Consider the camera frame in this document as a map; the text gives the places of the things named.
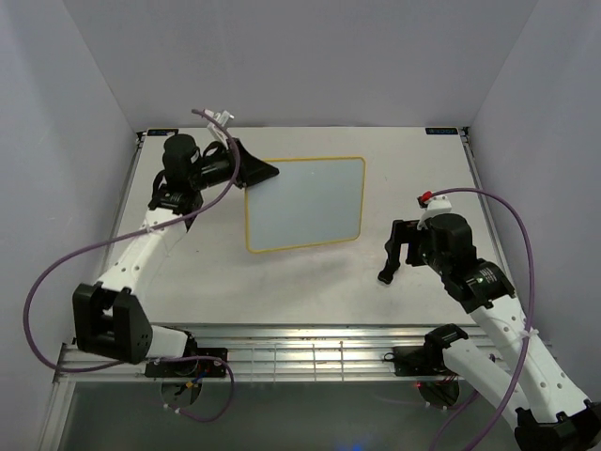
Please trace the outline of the yellow framed small whiteboard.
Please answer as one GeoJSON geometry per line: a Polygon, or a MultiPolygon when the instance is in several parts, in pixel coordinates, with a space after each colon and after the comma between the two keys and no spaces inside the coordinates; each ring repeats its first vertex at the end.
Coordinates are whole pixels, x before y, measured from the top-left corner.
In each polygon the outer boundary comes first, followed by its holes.
{"type": "Polygon", "coordinates": [[[244,195],[245,244],[263,254],[357,240],[366,161],[361,156],[270,159],[279,174],[244,195]]]}

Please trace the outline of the blue corner label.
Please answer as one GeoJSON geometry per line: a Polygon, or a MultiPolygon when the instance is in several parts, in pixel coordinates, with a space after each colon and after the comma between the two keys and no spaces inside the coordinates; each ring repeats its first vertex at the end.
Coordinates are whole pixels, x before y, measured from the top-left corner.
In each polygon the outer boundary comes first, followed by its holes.
{"type": "Polygon", "coordinates": [[[179,132],[179,129],[173,129],[173,128],[169,128],[169,129],[148,129],[146,131],[146,135],[147,136],[173,136],[173,135],[177,135],[179,132]]]}
{"type": "Polygon", "coordinates": [[[426,127],[427,135],[458,135],[458,129],[455,127],[426,127]]]}

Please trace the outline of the right blue corner label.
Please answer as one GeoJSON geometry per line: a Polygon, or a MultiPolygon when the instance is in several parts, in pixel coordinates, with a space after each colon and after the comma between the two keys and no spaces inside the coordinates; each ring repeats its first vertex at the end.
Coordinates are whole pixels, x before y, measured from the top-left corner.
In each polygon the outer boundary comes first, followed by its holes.
{"type": "Polygon", "coordinates": [[[458,129],[455,127],[426,127],[427,135],[458,135],[458,129]]]}

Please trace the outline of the left blue corner label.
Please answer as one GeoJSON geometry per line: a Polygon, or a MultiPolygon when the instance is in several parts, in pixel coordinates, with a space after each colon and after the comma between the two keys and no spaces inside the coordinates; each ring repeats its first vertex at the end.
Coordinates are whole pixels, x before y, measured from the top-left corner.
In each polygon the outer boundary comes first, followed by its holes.
{"type": "Polygon", "coordinates": [[[146,131],[146,135],[147,136],[173,136],[173,135],[177,135],[179,132],[179,129],[173,129],[173,128],[169,128],[169,129],[148,129],[146,131]]]}

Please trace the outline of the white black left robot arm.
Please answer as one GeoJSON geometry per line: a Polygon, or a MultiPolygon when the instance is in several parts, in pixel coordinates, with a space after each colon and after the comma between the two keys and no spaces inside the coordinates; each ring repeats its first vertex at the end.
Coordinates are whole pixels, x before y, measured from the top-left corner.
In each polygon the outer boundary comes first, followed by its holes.
{"type": "Polygon", "coordinates": [[[150,323],[143,301],[151,282],[192,227],[203,190],[225,182],[250,188],[277,177],[279,170],[251,155],[238,139],[200,148],[184,133],[165,140],[162,165],[139,236],[94,284],[81,284],[73,293],[76,344],[81,351],[129,364],[166,359],[185,376],[198,367],[199,353],[187,333],[150,323]]]}

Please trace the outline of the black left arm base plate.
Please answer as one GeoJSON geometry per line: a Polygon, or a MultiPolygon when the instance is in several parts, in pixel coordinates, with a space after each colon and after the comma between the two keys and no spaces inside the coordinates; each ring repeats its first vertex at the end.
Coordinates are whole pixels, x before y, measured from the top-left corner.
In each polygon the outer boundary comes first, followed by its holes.
{"type": "Polygon", "coordinates": [[[199,348],[193,355],[205,356],[205,359],[191,360],[187,362],[163,362],[149,363],[146,365],[144,375],[147,378],[156,379],[196,379],[200,378],[224,378],[226,370],[222,364],[217,364],[214,358],[228,361],[227,348],[199,348]]]}

